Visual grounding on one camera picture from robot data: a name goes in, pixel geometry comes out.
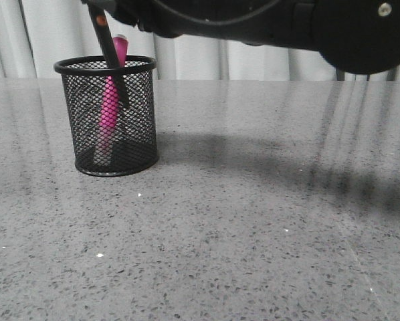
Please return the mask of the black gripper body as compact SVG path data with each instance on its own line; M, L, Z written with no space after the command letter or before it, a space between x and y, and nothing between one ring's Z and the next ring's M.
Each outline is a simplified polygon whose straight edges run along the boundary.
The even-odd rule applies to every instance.
M176 38L182 35L164 23L158 11L153 8L152 1L82 1L82 3L101 9L118 22L138 27L140 31L154 33L163 38Z

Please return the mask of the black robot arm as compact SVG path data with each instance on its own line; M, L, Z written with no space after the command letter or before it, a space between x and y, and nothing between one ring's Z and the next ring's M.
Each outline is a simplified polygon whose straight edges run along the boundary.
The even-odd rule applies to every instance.
M93 1L92 6L165 38L196 35L316 51L351 74L400 66L400 1Z

